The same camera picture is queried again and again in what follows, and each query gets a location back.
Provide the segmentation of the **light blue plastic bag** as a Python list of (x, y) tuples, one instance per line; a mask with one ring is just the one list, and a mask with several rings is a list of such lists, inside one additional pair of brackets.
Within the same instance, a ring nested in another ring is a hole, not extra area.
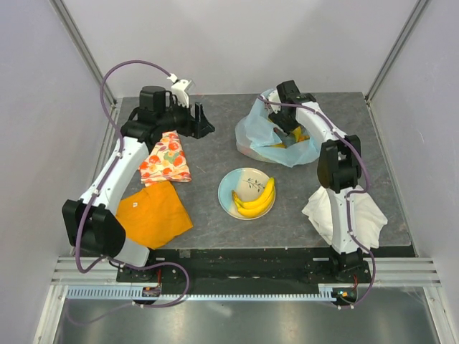
[[(279, 127), (268, 118), (269, 114), (278, 109), (278, 106), (273, 107), (256, 100), (248, 115), (235, 127), (237, 150), (257, 161), (277, 163), (289, 168), (317, 160), (319, 149), (311, 137), (288, 148), (271, 147), (281, 142), (273, 130)], [(310, 136), (308, 128), (304, 125), (300, 126), (303, 132)]]

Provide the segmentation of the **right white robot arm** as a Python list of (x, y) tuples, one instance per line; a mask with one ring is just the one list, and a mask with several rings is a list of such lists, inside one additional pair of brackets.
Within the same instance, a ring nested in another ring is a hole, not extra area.
[(287, 133), (299, 125), (305, 127), (318, 147), (317, 177), (330, 203), (330, 246), (339, 257), (328, 264), (328, 273), (337, 282), (347, 281), (354, 274), (354, 265), (345, 256), (357, 255), (364, 249), (354, 229), (354, 196), (360, 193), (359, 179), (368, 176), (360, 156), (359, 138), (334, 125), (315, 97), (300, 92), (292, 80), (258, 95), (255, 104), (267, 110), (274, 124)]

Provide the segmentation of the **yellow banana bunch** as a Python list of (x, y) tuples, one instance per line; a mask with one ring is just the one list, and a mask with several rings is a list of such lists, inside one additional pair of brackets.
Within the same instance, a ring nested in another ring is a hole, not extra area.
[(263, 215), (275, 200), (275, 179), (271, 177), (263, 191), (255, 200), (242, 201), (235, 190), (232, 190), (232, 200), (237, 212), (245, 218), (253, 219)]

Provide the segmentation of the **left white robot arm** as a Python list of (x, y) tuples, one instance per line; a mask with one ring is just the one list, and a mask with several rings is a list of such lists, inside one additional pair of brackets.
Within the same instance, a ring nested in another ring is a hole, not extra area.
[(118, 142), (98, 177), (78, 200), (64, 203), (65, 228), (77, 259), (81, 252), (96, 254), (99, 259), (132, 265), (133, 274), (142, 282), (155, 278), (157, 264), (148, 258), (149, 248), (129, 239), (115, 215), (134, 172), (165, 132), (195, 139), (214, 132), (202, 104), (189, 102), (190, 84), (178, 80), (170, 90), (143, 87), (139, 105), (120, 128)]

